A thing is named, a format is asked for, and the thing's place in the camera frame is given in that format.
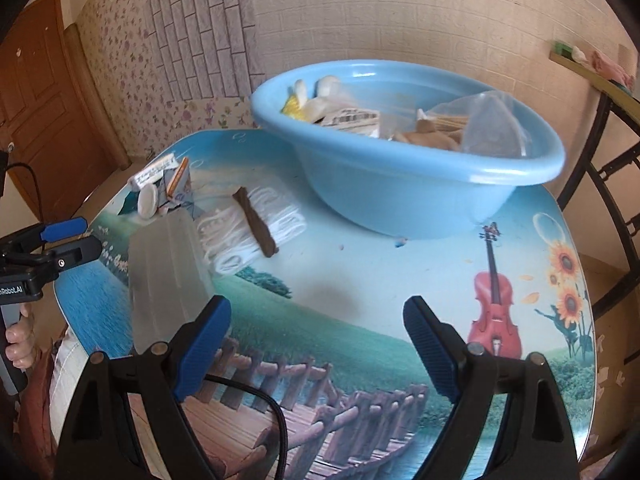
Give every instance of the red violin illustration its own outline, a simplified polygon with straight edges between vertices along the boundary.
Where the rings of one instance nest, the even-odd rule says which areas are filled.
[[[480,319],[471,324],[468,341],[480,343],[495,356],[520,359],[522,343],[518,327],[513,324],[509,309],[513,304],[513,288],[507,277],[495,267],[493,243],[500,236],[495,222],[484,226],[480,237],[486,243],[489,271],[476,274],[474,287],[476,300],[482,306]]]

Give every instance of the white cap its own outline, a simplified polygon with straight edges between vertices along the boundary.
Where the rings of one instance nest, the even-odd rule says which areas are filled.
[[[138,195],[138,214],[149,220],[158,210],[158,188],[155,184],[145,184]]]

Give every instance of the sunflower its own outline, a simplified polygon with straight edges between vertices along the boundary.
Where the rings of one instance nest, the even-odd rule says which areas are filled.
[[[563,286],[558,295],[556,304],[560,319],[564,320],[564,327],[569,328],[571,323],[580,321],[582,311],[582,298],[578,296],[574,286]]]
[[[580,272],[575,251],[562,242],[555,242],[551,246],[551,256],[549,256],[549,260],[561,281],[564,280],[564,278],[575,278]]]
[[[562,282],[562,278],[558,275],[555,269],[549,269],[546,272],[546,282],[551,286],[558,286]]]

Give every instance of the wooden door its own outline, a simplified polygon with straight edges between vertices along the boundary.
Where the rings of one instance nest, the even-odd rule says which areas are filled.
[[[35,171],[47,222],[70,218],[115,170],[79,98],[62,32],[60,0],[37,0],[0,44],[0,146],[12,142],[9,162]],[[31,175],[17,168],[11,176],[37,216]]]

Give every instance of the floral wallpaper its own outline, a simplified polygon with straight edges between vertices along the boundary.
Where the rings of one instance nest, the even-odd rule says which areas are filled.
[[[88,0],[77,24],[89,69],[127,153],[153,156],[198,130],[252,128],[248,101],[164,98],[148,41],[148,0]]]

